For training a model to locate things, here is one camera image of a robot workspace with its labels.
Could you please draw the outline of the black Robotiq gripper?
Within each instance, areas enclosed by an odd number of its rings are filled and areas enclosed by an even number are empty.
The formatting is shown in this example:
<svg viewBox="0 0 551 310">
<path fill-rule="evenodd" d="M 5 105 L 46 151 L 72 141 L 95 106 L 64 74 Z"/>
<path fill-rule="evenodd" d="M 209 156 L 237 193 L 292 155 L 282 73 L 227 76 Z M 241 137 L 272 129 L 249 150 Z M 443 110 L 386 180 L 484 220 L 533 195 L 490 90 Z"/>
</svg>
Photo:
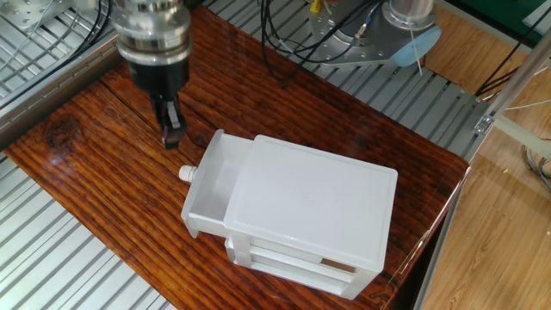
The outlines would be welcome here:
<svg viewBox="0 0 551 310">
<path fill-rule="evenodd" d="M 166 102 L 161 96 L 175 96 L 189 81 L 189 61 L 184 59 L 170 65 L 140 65 L 128 61 L 128 69 L 133 83 L 151 95 L 152 108 L 160 127 L 165 148 L 178 148 L 180 139 L 187 132 L 177 97 L 168 103 L 170 130 L 168 131 Z"/>
</svg>

